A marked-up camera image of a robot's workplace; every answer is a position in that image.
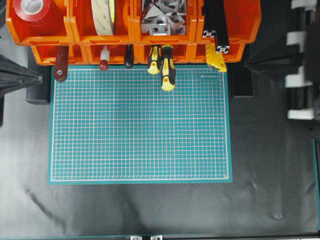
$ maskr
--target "tool rack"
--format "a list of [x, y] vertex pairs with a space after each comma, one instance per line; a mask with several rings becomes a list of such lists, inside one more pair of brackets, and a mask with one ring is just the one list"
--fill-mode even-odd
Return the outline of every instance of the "tool rack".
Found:
[[[142, 0], [116, 0], [116, 30], [99, 36], [90, 0], [55, 0], [63, 15], [64, 28], [55, 35], [39, 35], [16, 15], [13, 0], [7, 0], [6, 22], [17, 45], [31, 46], [39, 65], [55, 65], [58, 46], [69, 45], [70, 65], [97, 65], [104, 45], [110, 47], [109, 64], [123, 64], [126, 45], [134, 45], [134, 63], [147, 64], [151, 45], [171, 44], [176, 64], [206, 63], [205, 46], [214, 41], [203, 38], [204, 0], [187, 0], [186, 34], [151, 36], [141, 33]], [[239, 62], [246, 44], [257, 36], [261, 22], [260, 0], [224, 0], [230, 42], [227, 63]]]

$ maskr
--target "masking tape roll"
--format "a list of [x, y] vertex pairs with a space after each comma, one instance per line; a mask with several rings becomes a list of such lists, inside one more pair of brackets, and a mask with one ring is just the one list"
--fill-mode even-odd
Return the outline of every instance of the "masking tape roll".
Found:
[[115, 32], [116, 1], [91, 0], [95, 31], [100, 36], [112, 36]]

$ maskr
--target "grid lines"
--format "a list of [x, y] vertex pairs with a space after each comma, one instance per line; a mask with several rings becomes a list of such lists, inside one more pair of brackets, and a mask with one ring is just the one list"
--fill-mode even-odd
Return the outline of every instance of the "grid lines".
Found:
[[146, 69], [69, 69], [54, 82], [49, 181], [230, 180], [225, 81], [178, 68], [166, 92]]

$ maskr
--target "yellow and black screwdriver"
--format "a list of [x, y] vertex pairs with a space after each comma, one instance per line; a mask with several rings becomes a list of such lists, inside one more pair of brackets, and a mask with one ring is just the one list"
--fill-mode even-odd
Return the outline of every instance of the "yellow and black screwdriver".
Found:
[[148, 56], [148, 72], [150, 74], [158, 74], [161, 68], [161, 61], [161, 47], [159, 45], [153, 45]]
[[163, 45], [162, 48], [161, 88], [172, 91], [176, 85], [176, 69], [174, 65], [173, 50], [171, 45]]

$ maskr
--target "double-sided tape roll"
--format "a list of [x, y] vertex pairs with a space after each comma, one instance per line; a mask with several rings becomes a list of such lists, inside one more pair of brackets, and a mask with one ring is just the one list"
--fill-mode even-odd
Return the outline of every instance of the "double-sided tape roll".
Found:
[[54, 0], [13, 0], [13, 8], [35, 32], [55, 34], [64, 24], [63, 15]]
[[112, 36], [116, 29], [116, 0], [91, 0], [95, 31], [100, 36]]

